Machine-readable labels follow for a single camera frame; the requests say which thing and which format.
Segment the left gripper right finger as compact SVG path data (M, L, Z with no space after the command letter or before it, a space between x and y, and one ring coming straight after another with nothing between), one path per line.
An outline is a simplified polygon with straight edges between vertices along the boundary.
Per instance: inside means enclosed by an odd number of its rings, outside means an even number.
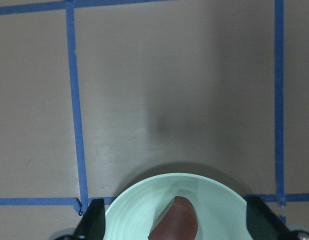
M295 234L259 197L250 197L246 202L246 228L253 240L295 239Z

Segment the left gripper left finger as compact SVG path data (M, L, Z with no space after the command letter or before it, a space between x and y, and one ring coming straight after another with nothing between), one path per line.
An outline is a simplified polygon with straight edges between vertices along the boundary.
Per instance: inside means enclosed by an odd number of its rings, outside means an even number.
M73 233L74 240L102 240L106 232L104 199L93 199Z

